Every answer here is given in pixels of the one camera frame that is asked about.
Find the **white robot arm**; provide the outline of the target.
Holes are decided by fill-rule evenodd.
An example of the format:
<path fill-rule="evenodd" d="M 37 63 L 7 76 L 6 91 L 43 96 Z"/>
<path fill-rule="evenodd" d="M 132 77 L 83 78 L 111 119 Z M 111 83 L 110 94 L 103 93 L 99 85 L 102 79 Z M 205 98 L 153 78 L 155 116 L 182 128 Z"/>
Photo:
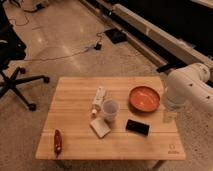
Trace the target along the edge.
<path fill-rule="evenodd" d="M 166 87 L 162 95 L 165 106 L 163 122 L 170 123 L 177 116 L 175 110 L 190 101 L 213 113 L 213 88 L 207 85 L 210 69 L 202 63 L 190 64 L 171 71 L 166 78 Z"/>

